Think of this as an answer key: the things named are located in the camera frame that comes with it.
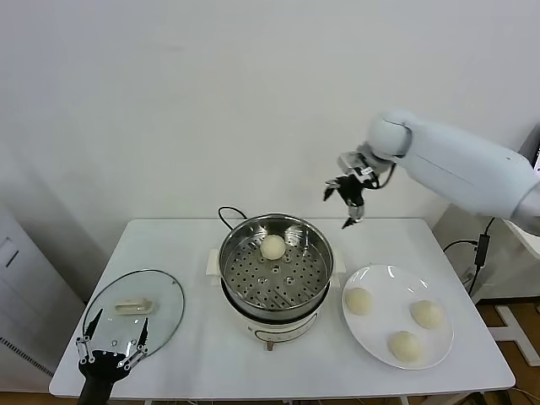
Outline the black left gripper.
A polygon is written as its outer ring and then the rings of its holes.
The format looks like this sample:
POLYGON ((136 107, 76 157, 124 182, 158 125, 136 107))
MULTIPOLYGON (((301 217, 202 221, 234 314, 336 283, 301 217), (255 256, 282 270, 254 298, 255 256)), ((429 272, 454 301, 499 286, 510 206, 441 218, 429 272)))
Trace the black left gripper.
POLYGON ((76 338, 79 363, 78 369, 85 378, 98 380, 122 380, 126 378, 133 367, 143 360, 149 352, 147 348, 149 319, 144 319, 138 338, 133 339, 128 353, 122 354, 104 350, 89 349, 89 342, 94 336, 103 310, 100 309, 89 325, 84 329, 82 337, 76 338))

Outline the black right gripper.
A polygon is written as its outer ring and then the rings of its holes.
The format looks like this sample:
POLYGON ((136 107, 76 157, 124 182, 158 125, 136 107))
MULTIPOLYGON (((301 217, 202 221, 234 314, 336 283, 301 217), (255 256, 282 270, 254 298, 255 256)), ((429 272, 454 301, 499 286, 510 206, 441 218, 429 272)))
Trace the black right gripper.
POLYGON ((348 217, 343 223, 342 229, 359 223, 365 214, 364 199, 362 192, 364 187, 355 175, 342 175, 326 182, 323 200, 327 201, 330 196, 337 192, 341 199, 348 205, 348 217))

